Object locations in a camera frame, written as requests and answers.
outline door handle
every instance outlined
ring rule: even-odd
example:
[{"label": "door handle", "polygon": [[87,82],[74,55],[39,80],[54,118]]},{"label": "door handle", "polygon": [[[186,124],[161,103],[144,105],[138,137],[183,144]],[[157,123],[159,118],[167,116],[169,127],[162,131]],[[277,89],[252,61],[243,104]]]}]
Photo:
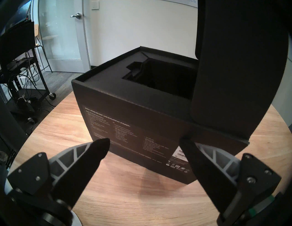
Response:
[{"label": "door handle", "polygon": [[70,16],[70,17],[71,17],[71,18],[72,18],[72,17],[76,17],[77,19],[80,20],[80,19],[81,19],[81,16],[82,16],[82,15],[81,15],[80,13],[76,13],[75,15]]}]

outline open box lid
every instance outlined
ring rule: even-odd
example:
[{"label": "open box lid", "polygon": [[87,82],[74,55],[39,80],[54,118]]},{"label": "open box lid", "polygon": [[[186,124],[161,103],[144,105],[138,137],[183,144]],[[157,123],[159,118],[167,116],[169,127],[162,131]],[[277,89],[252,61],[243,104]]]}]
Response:
[{"label": "open box lid", "polygon": [[288,32],[272,5],[200,0],[191,117],[249,139],[280,85]]}]

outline cart wheel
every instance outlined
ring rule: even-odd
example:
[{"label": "cart wheel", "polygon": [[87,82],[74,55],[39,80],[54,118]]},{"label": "cart wheel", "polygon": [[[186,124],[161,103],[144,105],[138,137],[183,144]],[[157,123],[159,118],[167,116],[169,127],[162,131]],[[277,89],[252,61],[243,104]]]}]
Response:
[{"label": "cart wheel", "polygon": [[55,93],[50,93],[50,94],[49,94],[49,98],[50,98],[51,100],[56,99],[56,94],[55,94]]}]

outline door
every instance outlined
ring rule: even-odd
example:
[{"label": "door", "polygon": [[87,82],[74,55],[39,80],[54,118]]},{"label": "door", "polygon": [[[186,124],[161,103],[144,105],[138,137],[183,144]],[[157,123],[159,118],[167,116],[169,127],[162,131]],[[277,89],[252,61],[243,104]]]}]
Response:
[{"label": "door", "polygon": [[[32,11],[32,20],[39,25],[37,43],[43,45],[52,70],[89,71],[83,0],[33,0]],[[43,50],[38,50],[46,67]]]}]

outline black box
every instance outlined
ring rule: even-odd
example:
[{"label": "black box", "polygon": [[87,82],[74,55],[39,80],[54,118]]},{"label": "black box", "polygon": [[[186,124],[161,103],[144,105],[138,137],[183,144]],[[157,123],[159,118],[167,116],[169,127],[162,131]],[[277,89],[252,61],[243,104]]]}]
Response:
[{"label": "black box", "polygon": [[180,138],[232,155],[243,150],[277,92],[288,51],[286,28],[261,4],[199,1],[198,10],[199,60],[139,47],[72,81],[93,140],[108,137],[111,152],[185,184],[196,178]]},{"label": "black box", "polygon": [[244,149],[247,140],[192,120],[197,67],[198,60],[139,47],[73,80],[92,139],[110,138],[111,152],[186,184],[195,176],[178,148],[181,137],[232,154]]}]

